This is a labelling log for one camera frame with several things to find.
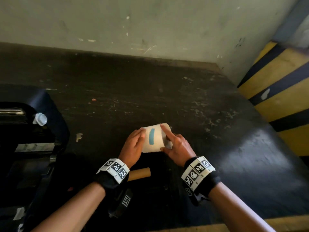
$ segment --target brown cardboard tube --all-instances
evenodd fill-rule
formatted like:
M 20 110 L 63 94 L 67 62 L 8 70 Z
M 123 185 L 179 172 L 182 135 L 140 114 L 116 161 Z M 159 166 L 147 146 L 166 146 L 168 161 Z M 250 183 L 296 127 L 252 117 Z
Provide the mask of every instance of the brown cardboard tube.
M 150 177 L 150 168 L 137 169 L 129 172 L 129 181 Z

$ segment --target black stripe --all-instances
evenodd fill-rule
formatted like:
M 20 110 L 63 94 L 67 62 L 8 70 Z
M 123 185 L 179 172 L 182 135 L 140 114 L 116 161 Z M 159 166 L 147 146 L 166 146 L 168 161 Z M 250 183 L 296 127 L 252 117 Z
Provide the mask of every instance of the black stripe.
M 281 54 L 285 48 L 281 47 L 279 44 L 275 45 L 271 50 L 269 50 L 259 61 L 257 61 L 247 72 L 244 78 L 241 80 L 237 88 L 244 84 L 247 80 L 253 77 L 259 70 L 266 66 L 270 61 Z
M 261 92 L 257 93 L 253 97 L 249 98 L 249 101 L 255 106 L 259 103 L 265 101 L 266 99 L 271 98 L 272 96 L 282 92 L 283 90 L 297 84 L 298 82 L 306 79 L 309 77 L 309 63 L 304 64 L 303 66 L 300 66 L 295 71 L 291 72 L 287 76 L 283 77 L 279 81 L 275 82 L 274 84 L 270 85 L 266 89 L 262 90 Z M 270 89 L 267 98 L 262 99 L 262 94 Z
M 276 130 L 276 132 L 309 124 L 309 109 L 271 121 L 269 124 Z

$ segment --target blue marker line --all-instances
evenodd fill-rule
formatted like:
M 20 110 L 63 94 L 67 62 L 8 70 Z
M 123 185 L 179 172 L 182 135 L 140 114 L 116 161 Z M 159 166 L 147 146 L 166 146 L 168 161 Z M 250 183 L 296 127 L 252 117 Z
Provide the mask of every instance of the blue marker line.
M 154 145 L 154 136 L 155 136 L 155 129 L 151 129 L 149 132 L 149 145 Z

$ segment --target scratched surface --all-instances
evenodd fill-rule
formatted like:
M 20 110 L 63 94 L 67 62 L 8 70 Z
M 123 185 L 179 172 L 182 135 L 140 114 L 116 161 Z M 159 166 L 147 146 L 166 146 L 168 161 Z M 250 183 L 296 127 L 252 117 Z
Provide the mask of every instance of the scratched surface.
M 117 157 L 134 129 L 166 122 L 261 217 L 309 213 L 308 168 L 224 76 L 137 58 L 7 44 L 0 58 L 1 83 L 47 89 L 71 132 L 66 152 L 83 159 L 79 166 L 89 166 L 85 175 Z M 181 168 L 165 155 L 143 154 L 135 168 L 148 166 L 151 178 L 129 184 L 134 199 L 119 227 L 146 231 L 222 222 L 209 202 L 191 205 Z M 56 174 L 53 181 L 63 178 Z M 87 230 L 102 222 L 115 222 L 104 203 Z

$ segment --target white wall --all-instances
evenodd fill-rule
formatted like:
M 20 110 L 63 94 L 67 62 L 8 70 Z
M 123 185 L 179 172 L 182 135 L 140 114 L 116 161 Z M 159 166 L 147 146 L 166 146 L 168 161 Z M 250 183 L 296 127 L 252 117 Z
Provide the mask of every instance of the white wall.
M 216 62 L 237 84 L 295 1 L 0 0 L 0 41 Z

